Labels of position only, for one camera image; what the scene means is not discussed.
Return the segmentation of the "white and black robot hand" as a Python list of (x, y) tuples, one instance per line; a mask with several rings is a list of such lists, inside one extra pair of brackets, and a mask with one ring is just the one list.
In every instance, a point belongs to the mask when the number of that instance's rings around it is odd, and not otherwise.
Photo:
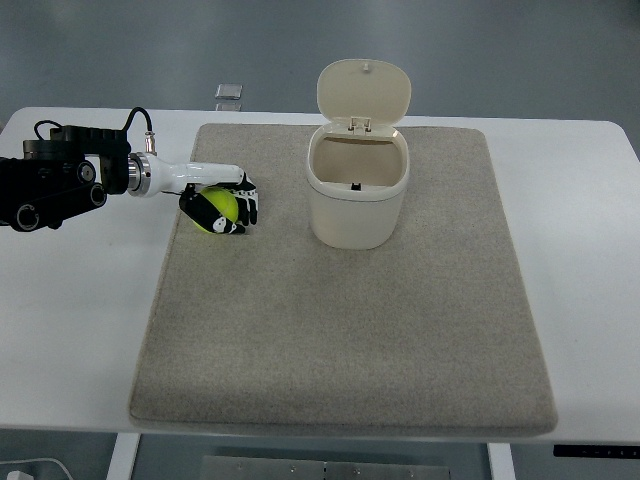
[[(247, 173), (237, 165), (219, 163), (172, 164), (159, 157), (144, 153), (130, 161), (131, 173), (128, 191), (139, 197), (158, 193), (179, 197), (179, 208), (196, 225), (209, 233), (243, 234), (258, 220), (257, 187)], [(219, 188), (236, 202), (235, 220), (222, 213), (205, 197), (208, 188)]]

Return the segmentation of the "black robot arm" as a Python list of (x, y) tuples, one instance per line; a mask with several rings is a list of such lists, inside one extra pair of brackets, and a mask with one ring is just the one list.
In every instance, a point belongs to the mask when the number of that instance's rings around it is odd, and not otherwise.
[(145, 119), (146, 151), (153, 154), (152, 120), (142, 107), (133, 108), (120, 129), (37, 122), (23, 156), (1, 159), (1, 224), (23, 233), (57, 229), (104, 206), (110, 195), (140, 191), (151, 173), (128, 142), (136, 114)]

